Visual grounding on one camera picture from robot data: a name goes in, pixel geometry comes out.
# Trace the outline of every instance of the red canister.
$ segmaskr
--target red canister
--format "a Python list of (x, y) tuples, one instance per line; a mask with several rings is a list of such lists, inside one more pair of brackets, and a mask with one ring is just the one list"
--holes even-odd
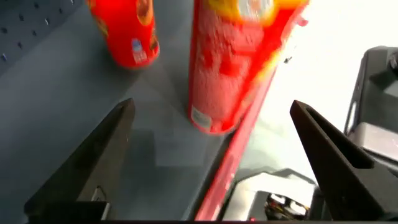
[(152, 0), (86, 0), (113, 59), (141, 68), (159, 55)]
[(195, 0), (190, 53), (191, 122), (231, 131), (278, 62), (308, 0)]

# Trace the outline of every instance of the gray pegboard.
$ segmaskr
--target gray pegboard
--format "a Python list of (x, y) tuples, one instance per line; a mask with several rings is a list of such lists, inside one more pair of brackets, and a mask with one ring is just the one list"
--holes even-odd
[(0, 76), (82, 3), (83, 0), (0, 0)]

